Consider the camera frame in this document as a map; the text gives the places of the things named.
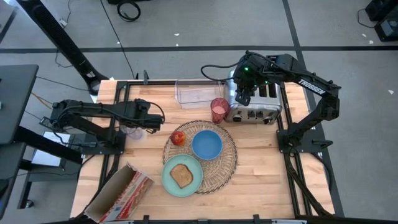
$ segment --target black cable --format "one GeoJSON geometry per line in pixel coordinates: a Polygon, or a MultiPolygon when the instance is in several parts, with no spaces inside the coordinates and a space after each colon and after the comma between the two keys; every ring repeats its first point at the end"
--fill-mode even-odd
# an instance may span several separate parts
{"type": "Polygon", "coordinates": [[[134,22],[141,16],[141,9],[137,5],[137,3],[135,3],[133,0],[124,0],[124,1],[119,2],[119,4],[118,4],[118,14],[122,20],[124,20],[126,22],[134,22]],[[125,12],[123,12],[123,10],[121,10],[122,5],[124,5],[124,4],[130,4],[130,5],[134,6],[138,11],[138,15],[133,18],[129,17],[125,12]]]}
{"type": "Polygon", "coordinates": [[[316,159],[319,160],[325,167],[326,171],[328,172],[328,182],[329,182],[329,191],[331,191],[331,186],[333,185],[333,174],[331,173],[331,169],[328,164],[316,153],[313,152],[311,153],[316,159]]]}
{"type": "MultiPolygon", "coordinates": [[[[68,26],[68,24],[69,24],[69,17],[70,17],[70,14],[72,13],[72,11],[70,10],[70,0],[68,1],[68,10],[69,10],[69,13],[68,13],[68,17],[67,17],[67,20],[66,20],[66,23],[67,23],[67,24],[66,24],[65,27],[63,27],[63,29],[67,28],[67,26],[68,26]]],[[[57,59],[58,59],[58,53],[59,53],[59,49],[57,49],[57,52],[55,53],[55,59],[54,59],[54,62],[58,65],[58,67],[70,68],[70,67],[73,66],[73,65],[68,65],[68,66],[61,65],[61,63],[59,63],[59,62],[57,61],[57,59]]]]}
{"type": "MultiPolygon", "coordinates": [[[[248,57],[248,56],[250,56],[250,55],[257,55],[258,57],[264,59],[265,61],[267,61],[267,62],[269,62],[269,63],[271,63],[271,64],[273,64],[273,66],[275,66],[275,67],[281,69],[281,70],[284,71],[284,72],[293,73],[293,74],[296,74],[296,75],[302,75],[302,76],[306,76],[306,77],[313,77],[313,75],[309,75],[309,74],[306,74],[306,73],[293,72],[293,71],[291,71],[291,70],[284,69],[284,68],[280,67],[278,64],[276,64],[275,62],[269,60],[267,57],[265,57],[265,56],[263,56],[263,55],[261,55],[261,54],[257,54],[257,53],[255,53],[255,52],[249,52],[248,54],[245,55],[245,57],[248,57]]],[[[204,65],[204,66],[202,66],[202,68],[200,69],[200,72],[201,72],[201,74],[202,74],[204,77],[206,77],[206,78],[208,78],[208,79],[210,79],[210,80],[213,80],[213,81],[222,82],[222,81],[226,81],[226,80],[231,80],[231,79],[233,79],[233,77],[224,78],[224,79],[211,78],[211,77],[207,76],[207,75],[203,72],[203,69],[206,68],[206,67],[231,68],[231,67],[233,67],[233,66],[239,65],[239,64],[241,63],[242,60],[236,62],[236,63],[233,64],[233,65],[227,65],[227,66],[221,66],[221,65],[204,65]]]]}
{"type": "Polygon", "coordinates": [[[36,115],[34,115],[34,114],[32,114],[32,113],[30,113],[28,111],[25,111],[25,113],[32,115],[33,117],[37,118],[39,121],[42,120],[42,118],[39,118],[38,116],[36,116],[36,115]]]}
{"type": "Polygon", "coordinates": [[[68,145],[69,145],[69,146],[81,146],[81,144],[72,144],[72,143],[64,142],[64,141],[62,140],[62,137],[59,136],[54,130],[53,130],[52,132],[53,132],[53,134],[54,134],[56,137],[58,137],[58,138],[60,139],[61,143],[64,144],[66,147],[67,147],[68,145]]]}
{"type": "Polygon", "coordinates": [[[239,63],[241,63],[241,61],[236,62],[236,63],[233,64],[233,65],[226,65],[226,66],[222,66],[222,65],[204,65],[204,66],[202,66],[202,68],[200,68],[200,72],[201,72],[201,74],[202,74],[204,77],[206,77],[206,78],[208,78],[208,79],[210,79],[210,80],[213,80],[213,81],[222,82],[222,81],[226,81],[226,80],[231,80],[231,79],[233,79],[232,77],[230,77],[230,78],[222,78],[222,79],[211,78],[211,77],[207,76],[207,75],[204,73],[203,69],[204,69],[204,68],[207,68],[207,67],[213,67],[213,68],[231,68],[231,67],[233,67],[233,66],[239,65],[239,63]]]}
{"type": "Polygon", "coordinates": [[[157,105],[156,103],[153,103],[153,102],[148,102],[148,103],[150,103],[152,105],[155,105],[155,106],[157,106],[160,109],[160,112],[162,112],[162,122],[164,123],[165,120],[166,120],[166,117],[164,115],[163,109],[159,105],[157,105]]]}
{"type": "Polygon", "coordinates": [[[122,44],[122,42],[120,41],[120,38],[119,38],[119,36],[118,36],[118,33],[116,33],[116,30],[115,30],[114,27],[113,27],[113,24],[112,24],[112,22],[111,22],[111,19],[110,19],[109,16],[108,16],[108,13],[106,12],[104,3],[102,2],[102,0],[100,0],[100,1],[101,1],[102,8],[104,9],[104,12],[105,12],[105,14],[106,14],[106,17],[108,18],[108,21],[109,21],[109,23],[111,24],[112,30],[113,30],[113,32],[114,32],[116,38],[117,38],[118,41],[119,41],[120,48],[122,48],[122,52],[123,52],[124,58],[126,59],[127,64],[129,65],[129,68],[130,68],[130,71],[131,71],[131,75],[132,75],[132,79],[134,79],[134,72],[132,71],[132,68],[131,68],[129,59],[127,58],[126,53],[125,53],[125,51],[124,51],[123,44],[122,44]]]}
{"type": "Polygon", "coordinates": [[[367,28],[371,28],[371,29],[373,29],[373,28],[375,28],[377,25],[379,25],[380,22],[378,22],[378,23],[377,23],[376,25],[374,25],[374,26],[368,26],[368,25],[363,24],[362,22],[360,22],[360,21],[359,21],[359,12],[361,12],[361,11],[363,11],[363,10],[365,10],[365,8],[364,8],[364,9],[360,9],[360,10],[358,10],[358,11],[356,12],[356,21],[357,21],[360,25],[365,26],[365,27],[367,27],[367,28]]]}
{"type": "Polygon", "coordinates": [[[85,89],[82,89],[82,88],[77,88],[77,87],[74,87],[74,86],[71,86],[71,85],[67,85],[67,84],[64,84],[64,83],[60,83],[60,82],[57,82],[57,81],[49,80],[48,78],[43,78],[43,77],[40,77],[40,76],[36,76],[36,78],[40,78],[40,79],[43,79],[43,80],[46,80],[46,81],[49,81],[49,82],[52,82],[52,83],[56,83],[56,84],[59,84],[59,85],[64,85],[64,86],[67,86],[67,87],[70,87],[70,88],[74,88],[76,90],[88,91],[88,90],[85,90],[85,89]]]}
{"type": "Polygon", "coordinates": [[[58,53],[59,53],[59,49],[57,49],[57,52],[55,53],[55,59],[54,59],[54,62],[58,65],[58,67],[62,67],[62,68],[70,68],[70,67],[73,67],[73,65],[64,66],[64,65],[61,65],[61,63],[57,62],[58,53]]]}
{"type": "Polygon", "coordinates": [[[290,147],[290,149],[289,149],[289,156],[290,156],[291,158],[296,157],[296,154],[295,154],[294,152],[293,152],[293,156],[292,156],[292,151],[293,151],[293,149],[296,151],[296,152],[295,152],[296,154],[299,153],[295,147],[293,147],[293,146],[290,147]]]}
{"type": "Polygon", "coordinates": [[[79,168],[79,171],[74,172],[74,173],[72,173],[72,174],[56,174],[56,173],[51,173],[51,172],[34,172],[34,173],[27,172],[27,173],[25,173],[25,174],[18,174],[18,175],[12,176],[12,177],[8,177],[8,178],[6,178],[6,180],[9,180],[9,179],[11,179],[11,178],[16,178],[16,177],[22,176],[22,175],[28,175],[28,174],[53,174],[53,175],[59,175],[59,176],[63,176],[63,175],[75,175],[75,174],[79,173],[80,170],[81,170],[81,168],[86,164],[86,162],[88,162],[88,161],[89,161],[90,159],[92,159],[94,156],[95,156],[95,155],[92,155],[92,156],[90,156],[89,158],[87,158],[87,159],[81,164],[81,167],[79,168]]]}

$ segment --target pink drinking glass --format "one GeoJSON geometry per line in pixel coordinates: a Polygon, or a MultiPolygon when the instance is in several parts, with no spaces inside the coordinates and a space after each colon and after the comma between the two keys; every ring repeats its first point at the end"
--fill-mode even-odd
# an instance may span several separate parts
{"type": "Polygon", "coordinates": [[[229,103],[224,98],[215,98],[211,104],[211,120],[215,124],[220,124],[228,114],[229,103]]]}

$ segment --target toaster knob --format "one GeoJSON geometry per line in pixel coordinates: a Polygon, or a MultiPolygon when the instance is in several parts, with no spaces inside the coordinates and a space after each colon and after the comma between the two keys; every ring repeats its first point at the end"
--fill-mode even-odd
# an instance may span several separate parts
{"type": "Polygon", "coordinates": [[[264,122],[264,124],[269,124],[272,121],[272,119],[266,118],[266,119],[263,119],[262,121],[264,122]]]}
{"type": "Polygon", "coordinates": [[[232,118],[232,120],[233,120],[234,122],[241,122],[241,121],[242,121],[242,116],[239,115],[239,114],[237,114],[237,115],[235,115],[235,116],[232,118]]]}

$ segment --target woven placemat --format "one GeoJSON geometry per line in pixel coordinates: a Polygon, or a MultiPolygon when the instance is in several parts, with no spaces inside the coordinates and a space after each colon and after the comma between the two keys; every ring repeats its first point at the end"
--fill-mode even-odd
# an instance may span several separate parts
{"type": "Polygon", "coordinates": [[[203,182],[198,191],[196,191],[197,194],[215,192],[228,183],[236,170],[238,153],[236,152],[235,142],[223,127],[209,121],[191,121],[179,126],[175,131],[183,131],[185,133],[185,145],[175,146],[169,138],[164,147],[163,164],[171,157],[179,154],[188,154],[196,158],[203,168],[203,182]],[[216,132],[223,141],[223,150],[216,159],[210,161],[200,159],[194,155],[191,149],[194,135],[202,130],[216,132]]]}

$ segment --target red apple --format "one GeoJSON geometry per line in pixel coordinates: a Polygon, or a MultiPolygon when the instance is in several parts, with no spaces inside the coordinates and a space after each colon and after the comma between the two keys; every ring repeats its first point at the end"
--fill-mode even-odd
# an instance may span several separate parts
{"type": "Polygon", "coordinates": [[[170,136],[170,140],[176,146],[183,146],[185,144],[185,133],[182,131],[174,131],[170,136]]]}

